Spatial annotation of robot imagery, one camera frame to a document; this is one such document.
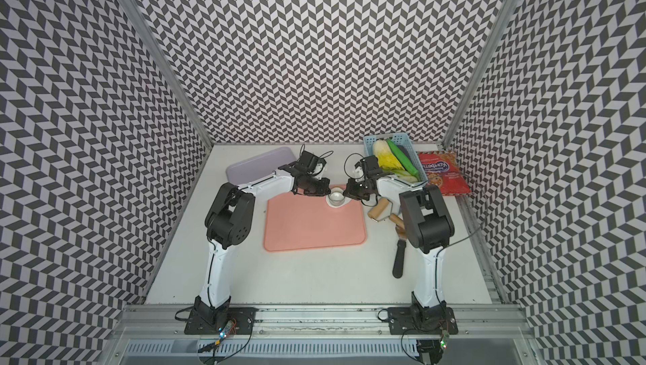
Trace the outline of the wooden dough roller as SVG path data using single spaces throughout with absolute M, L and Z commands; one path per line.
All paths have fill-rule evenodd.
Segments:
M 404 221 L 399 217 L 399 215 L 397 215 L 390 200 L 387 200 L 386 198 L 379 198 L 376 205 L 368 210 L 367 215 L 370 220 L 376 222 L 389 220 L 395 225 L 395 230 L 398 232 L 403 232 L 405 230 Z

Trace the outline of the white dough piece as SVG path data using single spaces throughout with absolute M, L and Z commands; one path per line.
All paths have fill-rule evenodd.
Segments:
M 334 187 L 331 192 L 326 196 L 326 203 L 333 209 L 339 209 L 351 202 L 345 194 L 345 189 L 341 187 Z

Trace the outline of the pink tray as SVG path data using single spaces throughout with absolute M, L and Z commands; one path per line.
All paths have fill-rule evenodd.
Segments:
M 357 200 L 333 209 L 326 197 L 284 193 L 267 202 L 263 246 L 268 252 L 356 246 L 366 239 L 363 205 Z

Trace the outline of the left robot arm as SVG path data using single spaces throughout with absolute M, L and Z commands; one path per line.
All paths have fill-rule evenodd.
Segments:
M 324 198 L 331 193 L 330 180 L 322 173 L 331 153 L 316 156 L 301 151 L 299 157 L 266 176 L 248 183 L 224 183 L 205 215 L 209 244 L 204 286 L 196 297 L 189 319 L 200 320 L 221 331 L 229 321 L 230 276 L 236 247 L 247 239 L 257 201 L 268 201 L 284 193 Z

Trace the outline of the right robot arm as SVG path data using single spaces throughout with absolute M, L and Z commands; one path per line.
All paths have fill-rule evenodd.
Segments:
M 412 185 L 378 165 L 376 156 L 366 156 L 354 165 L 344 191 L 348 198 L 369 201 L 383 198 L 398 210 L 411 246 L 421 255 L 421 268 L 411 292 L 412 327 L 422 332 L 455 334 L 454 315 L 442 292 L 442 266 L 455 226 L 438 186 Z

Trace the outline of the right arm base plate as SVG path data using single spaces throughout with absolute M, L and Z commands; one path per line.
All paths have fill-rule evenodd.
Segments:
M 438 305 L 423 308 L 421 311 L 412 306 L 394 306 L 386 309 L 390 334 L 401 336 L 407 333 L 441 336 L 447 331 L 449 336 L 459 334 L 457 321 L 451 308 Z

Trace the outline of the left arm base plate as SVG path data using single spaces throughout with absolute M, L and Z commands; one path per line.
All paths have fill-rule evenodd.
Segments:
M 236 324 L 234 327 L 236 335 L 248 336 L 252 333 L 256 314 L 257 308 L 254 307 L 234 307 L 227 311 L 207 309 L 204 314 L 192 309 L 183 333 L 185 335 L 216 336 L 224 331 L 229 321 L 233 321 Z

